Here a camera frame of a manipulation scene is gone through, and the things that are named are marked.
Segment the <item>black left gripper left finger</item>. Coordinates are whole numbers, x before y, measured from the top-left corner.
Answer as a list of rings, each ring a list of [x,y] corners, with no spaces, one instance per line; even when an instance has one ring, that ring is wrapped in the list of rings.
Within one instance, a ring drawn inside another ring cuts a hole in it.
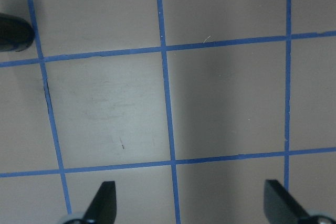
[[[116,220],[116,183],[103,182],[89,207],[81,217],[68,215],[60,223],[107,223],[113,224]]]

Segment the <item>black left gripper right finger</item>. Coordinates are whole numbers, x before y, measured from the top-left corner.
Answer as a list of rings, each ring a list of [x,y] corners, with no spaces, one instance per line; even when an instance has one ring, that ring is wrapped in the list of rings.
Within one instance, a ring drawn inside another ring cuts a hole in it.
[[[321,214],[309,214],[275,179],[264,182],[264,214],[269,224],[335,223]]]

